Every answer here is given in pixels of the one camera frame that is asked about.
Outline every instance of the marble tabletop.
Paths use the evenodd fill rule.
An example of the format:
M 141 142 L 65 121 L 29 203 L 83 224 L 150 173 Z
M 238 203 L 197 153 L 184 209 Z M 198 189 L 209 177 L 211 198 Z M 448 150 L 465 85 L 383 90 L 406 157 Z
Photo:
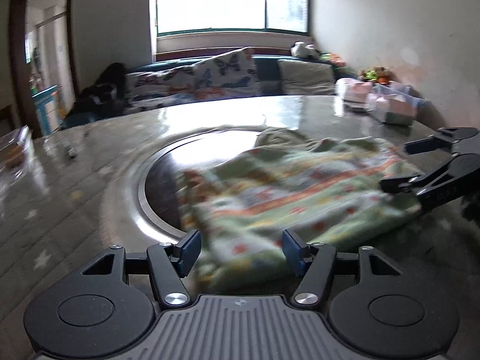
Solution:
M 0 359 L 27 359 L 32 348 L 23 329 L 23 313 L 33 299 L 101 250 L 119 240 L 127 251 L 162 235 L 138 229 L 126 233 L 102 210 L 106 191 L 129 164 L 159 150 L 171 137 L 219 126 L 262 130 L 298 129 L 312 139 L 373 136 L 401 148 L 432 131 L 383 125 L 368 115 L 345 110 L 333 96 L 278 96 L 179 105 L 74 127 L 34 142 L 31 171 L 12 185 L 0 225 Z M 63 138 L 78 151 L 66 156 Z M 443 153 L 408 160 L 421 170 L 445 159 Z M 464 220 L 451 202 L 371 244 L 402 266 L 428 275 L 457 303 L 461 322 L 451 346 L 452 359 L 480 354 L 480 231 Z

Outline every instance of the triangular cutout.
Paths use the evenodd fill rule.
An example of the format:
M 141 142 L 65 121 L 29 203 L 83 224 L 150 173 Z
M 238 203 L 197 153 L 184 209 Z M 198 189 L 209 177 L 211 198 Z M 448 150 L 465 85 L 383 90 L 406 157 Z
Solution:
M 386 261 L 382 260 L 380 257 L 371 255 L 370 256 L 370 267 L 371 272 L 374 275 L 383 275 L 383 276 L 400 276 L 400 272 L 397 271 L 393 266 L 391 266 Z
M 107 254 L 90 268 L 83 272 L 84 275 L 109 275 L 112 273 L 114 254 Z

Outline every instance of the crosshair logo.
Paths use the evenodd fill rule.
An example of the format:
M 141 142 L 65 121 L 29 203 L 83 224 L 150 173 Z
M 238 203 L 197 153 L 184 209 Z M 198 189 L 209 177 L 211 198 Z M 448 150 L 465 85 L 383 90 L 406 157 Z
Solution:
M 234 303 L 237 305 L 237 306 L 245 306 L 248 302 L 245 300 L 245 299 L 237 299 L 234 301 Z

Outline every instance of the window frame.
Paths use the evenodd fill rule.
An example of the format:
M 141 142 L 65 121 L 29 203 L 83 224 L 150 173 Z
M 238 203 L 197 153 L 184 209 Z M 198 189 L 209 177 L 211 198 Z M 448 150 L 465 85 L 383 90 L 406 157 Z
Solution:
M 200 33 L 200 32 L 273 32 L 273 33 L 283 33 L 289 35 L 301 35 L 301 36 L 310 36 L 311 28 L 311 0 L 307 0 L 307 31 L 290 31 L 290 30 L 280 30 L 279 28 L 267 28 L 267 0 L 265 0 L 265 22 L 263 28 L 197 28 L 195 30 L 180 30 L 180 31 L 168 31 L 168 32 L 158 32 L 158 0 L 155 0 L 155 29 L 157 31 L 157 38 L 169 35 L 183 35 L 189 33 Z

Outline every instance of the green cloth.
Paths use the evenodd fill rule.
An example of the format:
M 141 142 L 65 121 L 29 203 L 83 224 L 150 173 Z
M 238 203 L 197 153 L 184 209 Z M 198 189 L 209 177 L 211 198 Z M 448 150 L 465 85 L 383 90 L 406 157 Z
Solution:
M 202 233 L 200 290 L 231 290 L 291 274 L 282 231 L 344 251 L 410 221 L 413 194 L 378 188 L 385 176 L 417 174 L 384 139 L 326 138 L 284 129 L 259 135 L 256 147 L 207 169 L 178 174 L 185 231 Z

